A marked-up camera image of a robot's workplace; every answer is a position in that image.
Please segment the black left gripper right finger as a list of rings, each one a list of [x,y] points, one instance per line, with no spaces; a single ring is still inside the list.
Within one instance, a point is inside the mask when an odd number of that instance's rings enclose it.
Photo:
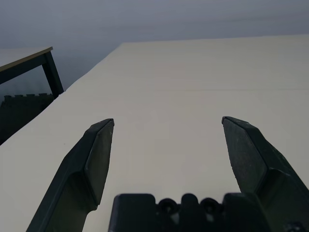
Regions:
[[[259,200],[274,232],[309,230],[309,190],[287,159],[249,122],[224,116],[230,164],[242,193]]]

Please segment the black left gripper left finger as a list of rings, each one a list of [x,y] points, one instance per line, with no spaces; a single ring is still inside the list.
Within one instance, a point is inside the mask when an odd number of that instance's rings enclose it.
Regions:
[[[61,162],[27,231],[81,232],[100,205],[112,147],[114,120],[95,123]]]

